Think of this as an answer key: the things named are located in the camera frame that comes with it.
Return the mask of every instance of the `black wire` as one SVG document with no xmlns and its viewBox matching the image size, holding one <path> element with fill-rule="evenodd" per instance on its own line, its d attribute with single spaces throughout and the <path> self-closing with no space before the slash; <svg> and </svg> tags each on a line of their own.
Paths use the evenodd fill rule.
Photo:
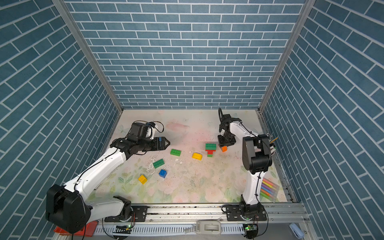
<svg viewBox="0 0 384 240">
<path fill-rule="evenodd" d="M 231 205 L 231 204 L 225 204 L 225 205 L 222 205 L 222 206 L 221 206 L 221 211 L 222 211 L 223 213 L 225 213 L 225 214 L 227 214 L 227 213 L 231 213 L 231 211 L 227 211 L 227 207 L 231 207 L 231 206 L 233 206 L 233 205 Z"/>
<path fill-rule="evenodd" d="M 136 221 L 136 220 L 135 220 L 135 218 L 136 218 L 136 213 L 135 213 L 134 211 L 131 212 L 131 217 L 132 217 L 132 218 L 131 218 L 131 223 L 132 223 L 132 220 L 133 220 L 133 224 L 132 224 L 132 227 L 131 227 L 131 228 L 133 228 L 133 227 L 135 226 L 135 224 L 136 224 L 136 223 L 135 223 L 135 221 Z"/>
<path fill-rule="evenodd" d="M 104 229 L 104 223 L 103 223 L 103 222 L 104 222 L 104 219 L 102 218 L 102 219 L 101 219 L 101 226 L 103 227 L 103 231 L 104 231 L 104 233 L 105 233 L 108 237 L 113 238 L 113 239 L 116 239 L 116 238 L 110 236 L 110 235 L 105 231 L 105 229 Z"/>
<path fill-rule="evenodd" d="M 147 152 L 144 152 L 144 154 L 138 154 L 138 153 L 134 153 L 135 155 L 145 155 Z"/>
<path fill-rule="evenodd" d="M 76 191 L 76 185 L 78 185 L 77 182 L 80 180 L 80 178 L 82 177 L 82 175 L 83 175 L 86 171 L 88 171 L 88 170 L 91 169 L 92 167 L 96 166 L 97 164 L 101 163 L 104 159 L 107 159 L 107 158 L 109 158 L 111 155 L 115 154 L 115 153 L 117 152 L 117 150 L 118 150 L 118 149 L 116 148 L 116 151 L 114 151 L 112 154 L 110 154 L 110 155 L 104 157 L 104 158 L 103 158 L 102 160 L 100 160 L 99 162 L 97 162 L 97 163 L 93 164 L 92 166 L 90 166 L 89 168 L 85 169 L 84 172 L 81 173 L 81 175 L 79 176 L 79 178 L 77 178 L 77 181 L 76 181 L 75 185 L 73 186 L 73 190 Z"/>
<path fill-rule="evenodd" d="M 159 133 L 162 133 L 162 132 L 164 132 L 164 124 L 162 123 L 162 122 L 159 122 L 159 121 L 153 121 L 153 122 L 158 122 L 158 123 L 161 123 L 161 125 L 163 126 L 163 130 L 160 132 L 156 127 L 156 130 L 159 132 Z"/>
<path fill-rule="evenodd" d="M 256 192 L 257 192 L 257 188 L 258 188 L 257 186 L 259 186 L 259 180 L 260 180 L 260 176 L 261 176 L 262 172 L 263 171 L 260 172 L 259 177 L 257 178 Z M 256 194 L 256 192 L 255 192 L 256 200 L 260 203 L 258 195 Z"/>
<path fill-rule="evenodd" d="M 261 235 L 265 234 L 266 230 L 268 229 L 269 218 L 268 218 L 267 211 L 265 211 L 265 214 L 266 214 L 266 228 L 265 228 L 265 230 L 264 230 L 264 232 L 262 234 L 257 235 L 256 237 L 260 237 Z"/>
<path fill-rule="evenodd" d="M 240 124 L 250 133 L 250 134 L 252 134 L 252 135 L 254 135 L 255 137 L 257 137 L 255 134 L 253 134 L 251 131 L 249 131 L 245 126 L 244 126 L 244 124 L 243 124 L 243 122 L 240 122 Z"/>
<path fill-rule="evenodd" d="M 81 195 L 78 191 L 76 191 L 76 185 L 77 185 L 77 182 L 80 180 L 80 178 L 82 177 L 82 175 L 83 175 L 86 171 L 88 171 L 88 170 L 91 169 L 92 167 L 96 166 L 97 164 L 101 163 L 104 159 L 109 158 L 111 155 L 115 154 L 116 151 L 114 151 L 112 154 L 108 155 L 107 157 L 104 157 L 102 160 L 100 160 L 99 162 L 93 164 L 92 166 L 90 166 L 90 167 L 87 168 L 86 170 L 84 170 L 84 172 L 81 173 L 81 175 L 80 175 L 79 178 L 77 179 L 75 185 L 73 186 L 73 191 L 74 191 L 79 197 L 81 197 L 81 200 L 82 200 L 82 202 L 83 202 L 84 216 L 86 215 L 86 212 L 85 212 L 85 203 L 84 203 L 84 199 L 83 199 L 82 195 Z M 83 238 L 82 238 L 81 240 L 84 240 L 86 230 L 87 230 L 87 223 L 85 223 L 85 226 L 84 226 L 84 234 L 83 234 Z"/>
</svg>

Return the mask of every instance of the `mounting plate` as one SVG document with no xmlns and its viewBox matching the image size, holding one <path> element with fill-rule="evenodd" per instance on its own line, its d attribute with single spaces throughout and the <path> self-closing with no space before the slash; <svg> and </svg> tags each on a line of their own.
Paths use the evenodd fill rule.
<svg viewBox="0 0 384 240">
<path fill-rule="evenodd" d="M 230 211 L 227 213 L 227 221 L 233 222 L 233 221 L 253 221 L 253 218 L 247 219 L 247 217 L 244 217 L 240 213 L 240 207 L 237 205 L 231 205 L 228 207 L 225 207 L 226 211 Z M 256 214 L 259 221 L 266 221 L 266 214 L 264 207 L 262 208 L 262 211 L 259 214 Z"/>
<path fill-rule="evenodd" d="M 145 222 L 145 218 L 147 217 L 147 209 L 148 206 L 131 206 L 133 212 L 135 213 L 135 222 Z M 104 222 L 119 222 L 123 223 L 119 220 L 118 217 L 106 217 Z"/>
</svg>

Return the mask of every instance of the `robotic arm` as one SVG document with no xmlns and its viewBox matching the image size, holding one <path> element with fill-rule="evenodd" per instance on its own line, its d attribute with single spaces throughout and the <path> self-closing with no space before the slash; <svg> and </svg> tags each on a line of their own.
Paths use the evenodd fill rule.
<svg viewBox="0 0 384 240">
<path fill-rule="evenodd" d="M 88 222 L 109 216 L 128 220 L 132 215 L 128 199 L 114 196 L 107 202 L 85 200 L 133 154 L 165 150 L 170 142 L 165 137 L 154 137 L 156 130 L 155 122 L 133 122 L 127 136 L 115 139 L 86 170 L 63 186 L 53 185 L 47 192 L 45 218 L 69 233 L 76 233 Z"/>
<path fill-rule="evenodd" d="M 240 212 L 242 216 L 253 218 L 260 211 L 260 189 L 263 177 L 272 165 L 274 144 L 269 143 L 265 134 L 248 130 L 239 118 L 232 118 L 230 114 L 223 114 L 219 108 L 220 119 L 218 135 L 220 147 L 232 146 L 236 143 L 235 136 L 243 140 L 243 165 L 248 170 L 245 190 L 241 196 Z"/>
</svg>

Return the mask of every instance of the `brick pattern wall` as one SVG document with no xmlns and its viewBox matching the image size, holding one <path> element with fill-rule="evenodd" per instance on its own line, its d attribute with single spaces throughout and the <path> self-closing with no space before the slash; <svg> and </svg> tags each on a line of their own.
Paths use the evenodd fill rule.
<svg viewBox="0 0 384 240">
<path fill-rule="evenodd" d="M 51 0 L 0 1 L 0 239 L 45 239 L 45 195 L 100 154 L 116 108 Z"/>
<path fill-rule="evenodd" d="M 383 13 L 317 0 L 265 110 L 319 239 L 384 239 Z"/>
<path fill-rule="evenodd" d="M 250 108 L 304 0 L 66 0 L 124 108 Z"/>
</svg>

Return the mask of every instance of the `floral tabletop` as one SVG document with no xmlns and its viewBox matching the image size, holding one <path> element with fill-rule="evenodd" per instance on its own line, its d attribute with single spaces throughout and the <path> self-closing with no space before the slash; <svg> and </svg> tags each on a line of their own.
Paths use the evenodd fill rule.
<svg viewBox="0 0 384 240">
<path fill-rule="evenodd" d="M 251 131 L 261 132 L 255 111 L 225 110 L 240 118 Z M 155 136 L 164 136 L 171 145 L 164 151 L 133 155 L 120 165 L 94 190 L 88 201 L 110 199 L 120 195 L 132 203 L 206 203 L 239 202 L 246 183 L 247 171 L 242 164 L 242 145 L 237 143 L 222 152 L 217 147 L 213 157 L 207 157 L 206 143 L 216 143 L 219 119 L 216 110 L 125 110 L 112 139 L 124 137 L 133 121 L 161 121 L 165 130 Z M 170 155 L 171 149 L 181 150 L 180 157 Z M 193 159 L 194 152 L 203 155 L 201 161 Z M 154 168 L 153 163 L 163 159 L 164 165 Z M 167 171 L 165 178 L 160 170 Z M 143 185 L 138 178 L 148 180 Z M 278 189 L 275 202 L 286 202 L 275 166 L 269 167 L 265 178 Z M 270 198 L 261 196 L 261 201 Z"/>
</svg>

